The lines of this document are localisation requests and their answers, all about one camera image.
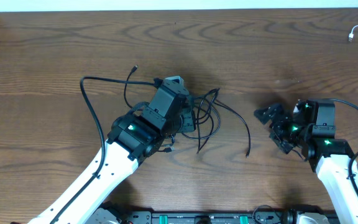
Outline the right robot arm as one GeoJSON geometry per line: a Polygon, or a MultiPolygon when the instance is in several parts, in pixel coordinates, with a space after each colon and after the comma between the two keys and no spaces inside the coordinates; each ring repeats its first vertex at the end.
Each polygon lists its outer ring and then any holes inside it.
{"type": "Polygon", "coordinates": [[[358,223],[358,168],[345,139],[335,137],[335,99],[300,100],[293,111],[280,103],[254,111],[270,126],[270,138],[285,154],[301,149],[323,183],[341,223],[358,223]]]}

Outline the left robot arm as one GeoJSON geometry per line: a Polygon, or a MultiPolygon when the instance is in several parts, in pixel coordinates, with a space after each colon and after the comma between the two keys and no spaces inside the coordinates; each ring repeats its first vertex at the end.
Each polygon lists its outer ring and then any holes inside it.
{"type": "Polygon", "coordinates": [[[111,126],[89,166],[31,223],[86,223],[107,196],[156,153],[165,139],[195,130],[191,95],[180,77],[157,80],[151,102],[141,102],[111,126]]]}

